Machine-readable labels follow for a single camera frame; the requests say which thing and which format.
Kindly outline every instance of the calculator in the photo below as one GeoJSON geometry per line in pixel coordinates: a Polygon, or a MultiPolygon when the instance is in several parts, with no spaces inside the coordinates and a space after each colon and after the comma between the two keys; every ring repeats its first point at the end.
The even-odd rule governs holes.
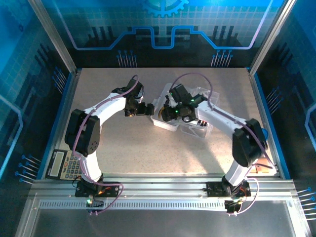
{"type": "Polygon", "coordinates": [[[55,149],[48,165],[46,178],[74,180],[78,176],[81,176],[80,164],[73,152],[55,149]]]}

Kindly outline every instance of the aluminum frame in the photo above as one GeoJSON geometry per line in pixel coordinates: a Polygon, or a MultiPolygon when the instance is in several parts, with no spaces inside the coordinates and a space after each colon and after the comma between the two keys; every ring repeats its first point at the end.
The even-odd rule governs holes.
{"type": "MultiPolygon", "coordinates": [[[[258,85],[256,83],[256,80],[255,80],[254,76],[252,76],[252,75],[249,75],[249,79],[250,79],[251,87],[252,87],[252,90],[253,90],[253,93],[255,96],[255,100],[256,100],[257,105],[258,105],[259,114],[260,114],[262,123],[264,125],[264,128],[268,131],[269,134],[272,134],[272,130],[271,130],[271,127],[269,124],[267,114],[265,113],[265,109],[263,106],[263,102],[262,102],[262,99],[261,99],[261,96],[259,93],[259,88],[258,88],[258,85]]],[[[278,168],[278,173],[282,179],[285,179],[285,174],[284,174],[284,171],[283,171],[283,168],[281,165],[280,156],[277,152],[277,146],[276,146],[275,140],[273,139],[272,136],[268,137],[268,143],[269,143],[271,155],[276,162],[276,165],[278,168]]]]}
{"type": "Polygon", "coordinates": [[[287,17],[289,16],[296,0],[288,0],[287,3],[281,10],[281,13],[278,16],[278,19],[275,21],[273,28],[271,29],[268,36],[266,36],[266,41],[260,47],[255,59],[253,60],[250,66],[250,75],[254,76],[257,72],[259,66],[261,65],[262,61],[264,60],[265,56],[267,55],[269,49],[271,48],[273,42],[275,41],[276,37],[280,33],[280,30],[285,23],[287,17]]]}
{"type": "Polygon", "coordinates": [[[52,137],[51,146],[46,148],[47,152],[45,151],[44,158],[43,158],[43,160],[45,160],[46,163],[45,164],[42,163],[39,169],[39,171],[43,170],[43,172],[42,174],[38,174],[37,178],[41,178],[41,179],[45,178],[45,174],[49,165],[50,158],[53,154],[53,151],[55,147],[58,147],[61,143],[61,139],[64,134],[64,129],[67,124],[68,112],[71,108],[71,104],[74,99],[74,95],[75,95],[75,91],[77,88],[80,74],[81,74],[81,70],[78,70],[76,73],[73,73],[72,80],[69,82],[70,83],[69,90],[67,91],[65,102],[61,110],[61,116],[60,116],[61,118],[59,119],[59,122],[57,124],[56,132],[54,136],[52,137]]]}
{"type": "MultiPolygon", "coordinates": [[[[208,198],[202,188],[206,182],[221,181],[219,175],[111,175],[104,182],[117,181],[125,185],[121,198],[111,209],[146,210],[209,210],[225,211],[223,199],[208,198]]],[[[258,178],[261,200],[285,200],[289,217],[297,236],[310,236],[307,220],[304,218],[300,202],[292,180],[279,178],[258,178]]],[[[256,194],[256,183],[249,180],[252,196],[256,194]]],[[[30,190],[27,203],[16,232],[17,237],[30,236],[39,209],[82,209],[86,210],[86,198],[74,196],[71,182],[36,180],[30,190]]],[[[106,198],[104,206],[113,199],[106,198]]]]}
{"type": "Polygon", "coordinates": [[[47,32],[48,37],[52,41],[53,45],[55,46],[58,54],[60,55],[61,59],[65,63],[69,72],[70,73],[76,72],[77,71],[76,65],[73,59],[71,58],[63,40],[61,39],[54,23],[49,17],[49,14],[46,11],[41,0],[28,0],[28,2],[31,5],[36,16],[38,17],[39,21],[41,22],[43,28],[47,32]]]}

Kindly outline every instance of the enclosure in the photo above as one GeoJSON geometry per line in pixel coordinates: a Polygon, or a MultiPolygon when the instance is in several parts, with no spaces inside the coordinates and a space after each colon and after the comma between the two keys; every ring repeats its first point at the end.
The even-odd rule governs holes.
{"type": "Polygon", "coordinates": [[[315,234],[314,1],[0,0],[0,10],[1,236],[315,234]],[[250,169],[260,188],[249,180],[246,203],[258,196],[246,213],[225,215],[224,202],[203,190],[234,161],[224,129],[155,126],[164,91],[184,74],[177,83],[212,93],[215,106],[267,132],[275,171],[264,156],[250,169]],[[90,216],[114,199],[88,208],[73,186],[79,161],[58,166],[55,155],[71,151],[72,111],[134,75],[156,117],[106,119],[98,165],[104,182],[124,190],[90,216]]]}

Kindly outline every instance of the white tabletop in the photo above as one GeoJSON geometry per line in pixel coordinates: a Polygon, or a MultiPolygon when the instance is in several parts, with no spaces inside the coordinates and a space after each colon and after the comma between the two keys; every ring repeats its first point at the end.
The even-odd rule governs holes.
{"type": "MultiPolygon", "coordinates": [[[[144,85],[144,102],[151,103],[167,83],[188,72],[200,72],[210,78],[214,91],[219,93],[220,108],[261,123],[248,73],[243,68],[83,69],[69,115],[74,109],[97,104],[113,89],[126,86],[134,74],[144,85]]],[[[209,88],[204,78],[197,75],[179,81],[191,88],[209,88]]],[[[64,141],[59,148],[69,150],[64,141]]],[[[97,157],[105,173],[226,173],[233,162],[232,141],[216,128],[207,140],[200,141],[180,130],[171,132],[156,127],[149,117],[126,118],[123,111],[103,124],[97,157]]]]}

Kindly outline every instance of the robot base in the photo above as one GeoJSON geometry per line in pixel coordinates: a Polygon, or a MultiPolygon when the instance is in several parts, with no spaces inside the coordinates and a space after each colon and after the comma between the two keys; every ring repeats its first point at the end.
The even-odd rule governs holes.
{"type": "Polygon", "coordinates": [[[207,182],[206,189],[203,189],[207,193],[208,198],[241,198],[250,197],[250,187],[247,181],[243,181],[240,185],[234,188],[231,195],[229,195],[223,188],[223,182],[207,182]]]}
{"type": "Polygon", "coordinates": [[[99,186],[81,179],[77,183],[75,196],[78,198],[87,198],[90,195],[92,195],[94,198],[116,198],[119,195],[119,185],[99,186]]]}

